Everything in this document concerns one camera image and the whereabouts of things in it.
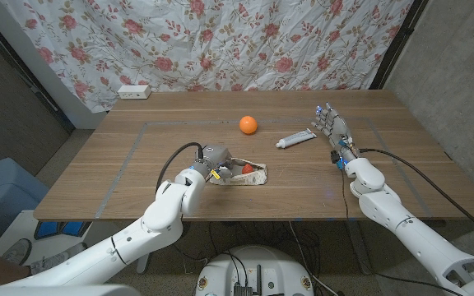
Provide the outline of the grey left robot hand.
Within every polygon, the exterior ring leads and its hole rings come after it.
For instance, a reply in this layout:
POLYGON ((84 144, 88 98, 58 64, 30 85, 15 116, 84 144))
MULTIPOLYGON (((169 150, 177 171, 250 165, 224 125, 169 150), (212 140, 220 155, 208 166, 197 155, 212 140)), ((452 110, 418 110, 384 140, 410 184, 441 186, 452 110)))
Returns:
POLYGON ((223 179, 230 178, 233 174, 232 155, 224 146, 207 145, 202 153, 193 162, 193 169, 204 178, 214 170, 223 179))

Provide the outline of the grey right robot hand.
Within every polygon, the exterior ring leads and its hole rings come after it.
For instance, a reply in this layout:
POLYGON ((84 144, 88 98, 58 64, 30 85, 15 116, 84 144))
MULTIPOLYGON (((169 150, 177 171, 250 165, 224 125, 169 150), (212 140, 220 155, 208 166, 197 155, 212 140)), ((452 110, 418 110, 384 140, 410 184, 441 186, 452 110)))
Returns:
POLYGON ((328 102, 316 107, 311 125, 328 138, 332 150, 344 163, 359 157, 346 121, 328 102))

